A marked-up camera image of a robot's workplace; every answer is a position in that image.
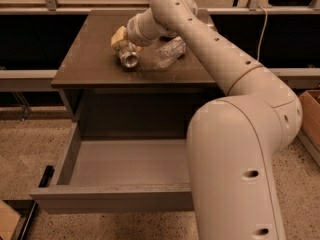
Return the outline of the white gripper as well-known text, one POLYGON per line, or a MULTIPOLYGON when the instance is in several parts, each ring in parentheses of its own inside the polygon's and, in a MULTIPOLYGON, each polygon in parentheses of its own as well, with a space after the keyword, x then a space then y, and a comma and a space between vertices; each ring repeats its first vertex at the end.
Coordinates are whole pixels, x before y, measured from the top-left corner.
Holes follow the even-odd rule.
POLYGON ((140 53, 153 43, 153 27, 139 16, 131 18, 127 28, 121 26, 111 38, 111 48, 115 53, 128 46, 129 41, 135 44, 135 51, 140 53))

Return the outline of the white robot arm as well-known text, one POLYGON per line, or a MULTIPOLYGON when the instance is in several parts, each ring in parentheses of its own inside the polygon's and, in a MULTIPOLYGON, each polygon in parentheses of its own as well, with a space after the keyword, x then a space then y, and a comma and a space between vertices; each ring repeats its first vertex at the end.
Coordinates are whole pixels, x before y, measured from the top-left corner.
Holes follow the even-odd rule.
POLYGON ((224 93, 197 110, 187 131, 199 239, 286 240, 272 157, 300 130, 300 100, 195 10, 192 0, 150 0, 119 39, 145 47, 177 34, 224 93))

